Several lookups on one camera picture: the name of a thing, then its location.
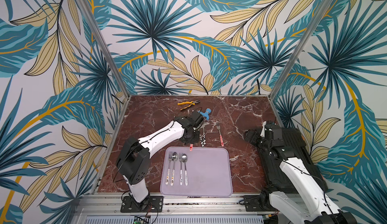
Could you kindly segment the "spoon with checkered handle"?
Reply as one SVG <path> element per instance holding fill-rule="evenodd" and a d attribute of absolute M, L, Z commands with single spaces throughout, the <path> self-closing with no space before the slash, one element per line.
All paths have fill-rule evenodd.
<path fill-rule="evenodd" d="M 206 137 L 205 137 L 205 134 L 201 134 L 200 135 L 200 144 L 201 144 L 201 147 L 204 147 L 206 145 Z"/>

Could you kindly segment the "fork with white printed handle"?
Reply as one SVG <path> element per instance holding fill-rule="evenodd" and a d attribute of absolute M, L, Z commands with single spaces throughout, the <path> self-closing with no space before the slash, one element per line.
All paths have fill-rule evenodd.
<path fill-rule="evenodd" d="M 170 152 L 170 153 L 169 153 L 169 156 L 168 156 L 168 169 L 167 169 L 167 175 L 166 175 L 166 180 L 165 180 L 165 184 L 166 184 L 166 185 L 169 184 L 169 178 L 170 178 L 170 165 L 171 165 L 171 162 L 172 162 L 172 157 L 173 157 L 173 153 Z"/>

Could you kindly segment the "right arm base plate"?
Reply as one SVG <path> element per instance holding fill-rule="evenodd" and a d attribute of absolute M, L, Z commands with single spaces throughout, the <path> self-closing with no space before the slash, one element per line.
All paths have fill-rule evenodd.
<path fill-rule="evenodd" d="M 261 195 L 245 195 L 239 201 L 239 204 L 244 206 L 247 212 L 272 210 L 265 202 L 265 198 L 261 197 Z"/>

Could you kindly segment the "spoon with white printed handle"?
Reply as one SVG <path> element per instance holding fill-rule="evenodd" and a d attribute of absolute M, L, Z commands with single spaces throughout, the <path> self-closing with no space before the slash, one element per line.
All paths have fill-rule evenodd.
<path fill-rule="evenodd" d="M 173 152 L 172 153 L 172 162 L 173 162 L 173 165 L 172 165 L 172 175 L 171 175 L 171 182 L 170 182 L 170 185 L 173 186 L 174 185 L 174 176 L 175 176 L 175 164 L 176 164 L 176 161 L 178 160 L 178 153 L 177 152 Z"/>

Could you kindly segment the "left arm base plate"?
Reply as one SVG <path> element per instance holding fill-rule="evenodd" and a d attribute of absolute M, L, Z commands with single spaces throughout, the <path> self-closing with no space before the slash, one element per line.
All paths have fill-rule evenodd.
<path fill-rule="evenodd" d="M 142 202 L 136 202 L 130 195 L 122 200 L 121 213 L 160 213 L 163 209 L 163 196 L 148 196 Z"/>

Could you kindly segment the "fork with checkered handle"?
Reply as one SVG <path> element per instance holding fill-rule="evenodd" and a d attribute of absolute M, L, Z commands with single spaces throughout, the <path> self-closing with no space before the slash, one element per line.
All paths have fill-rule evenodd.
<path fill-rule="evenodd" d="M 205 128 L 203 127 L 202 128 L 203 132 L 202 132 L 202 135 L 201 135 L 201 146 L 204 147 L 206 145 L 206 133 L 205 133 Z"/>

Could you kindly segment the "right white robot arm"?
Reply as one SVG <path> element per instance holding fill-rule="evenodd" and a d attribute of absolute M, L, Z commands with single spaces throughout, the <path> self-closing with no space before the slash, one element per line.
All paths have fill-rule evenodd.
<path fill-rule="evenodd" d="M 293 224 L 357 222 L 327 196 L 327 184 L 307 154 L 298 129 L 264 122 L 246 131 L 244 140 L 258 148 L 267 182 L 260 195 L 244 196 L 247 211 L 277 210 Z"/>

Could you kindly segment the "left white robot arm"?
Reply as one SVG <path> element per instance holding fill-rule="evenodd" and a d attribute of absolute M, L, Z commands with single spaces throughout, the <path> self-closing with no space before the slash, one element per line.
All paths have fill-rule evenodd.
<path fill-rule="evenodd" d="M 199 128 L 204 117 L 194 112 L 189 116 L 175 117 L 165 127 L 145 137 L 129 137 L 117 159 L 117 169 L 129 187 L 130 197 L 136 204 L 148 201 L 150 193 L 145 176 L 152 156 L 173 141 L 191 144 L 199 141 Z"/>

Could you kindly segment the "fork with pink handle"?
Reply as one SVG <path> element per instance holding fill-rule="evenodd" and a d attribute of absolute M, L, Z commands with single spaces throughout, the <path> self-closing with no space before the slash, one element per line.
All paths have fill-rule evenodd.
<path fill-rule="evenodd" d="M 220 126 L 219 123 L 216 123 L 216 128 L 217 128 L 218 133 L 219 133 L 219 138 L 220 138 L 221 146 L 224 147 L 224 140 L 223 140 L 223 137 L 222 137 L 221 126 Z"/>

